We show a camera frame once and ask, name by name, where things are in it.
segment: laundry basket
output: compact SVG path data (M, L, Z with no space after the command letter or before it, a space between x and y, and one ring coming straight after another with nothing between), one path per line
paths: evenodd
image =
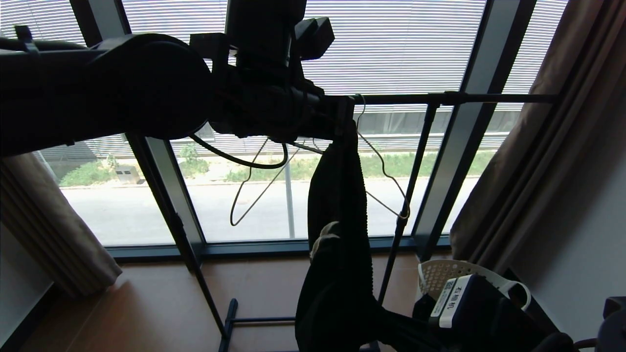
M509 297L508 291L513 286L520 285L524 289L524 292L526 292L526 303L521 307L522 310L525 311L530 305L531 295L530 290L528 290L526 285L518 281L507 280L495 272L476 264L452 259L435 259L420 263L418 266L418 272L419 279L417 299L420 299L425 294L429 294L433 299L437 300L439 299L443 286L449 279L465 275L478 274L480 276L484 276L487 281L494 285L495 288L502 292L502 294L506 297Z

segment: brown curtain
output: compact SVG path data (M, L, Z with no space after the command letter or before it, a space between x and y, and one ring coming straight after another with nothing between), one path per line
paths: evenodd
M502 273L532 232L602 123L624 99L626 1L570 1L531 93L562 100L525 104L456 222L455 259Z
M112 285L120 267L72 209L37 158L3 158L1 218L58 287L70 297Z

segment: grey electrical box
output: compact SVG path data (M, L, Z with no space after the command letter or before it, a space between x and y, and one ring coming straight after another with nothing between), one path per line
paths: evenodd
M136 185L140 181L137 168L134 166L118 166L115 168L115 173L125 185Z

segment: white wall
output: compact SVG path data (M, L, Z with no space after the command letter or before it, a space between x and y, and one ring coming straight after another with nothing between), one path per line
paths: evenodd
M626 103L563 186L513 271L574 341L596 337L604 300L626 296Z
M52 280L2 225L0 227L0 346L6 342Z

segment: road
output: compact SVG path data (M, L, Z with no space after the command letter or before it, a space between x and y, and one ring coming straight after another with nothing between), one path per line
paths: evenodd
M459 197L444 227L450 227L477 179L466 179ZM406 189L407 180L399 181ZM411 202L412 215L405 233L411 230L419 204L426 190L427 179L419 179ZM238 185L190 185L188 187L205 237L210 242L288 239L287 201L285 183L270 186L264 196L237 227L228 221L230 207ZM237 220L265 184L245 185L235 208ZM402 206L402 195L392 181L367 180L366 188L392 209ZM307 236L308 182L293 182L295 237ZM93 189L64 189L63 194L105 246L173 243L157 203L148 187L98 187ZM368 231L370 236L391 235L396 216L375 200L367 198Z

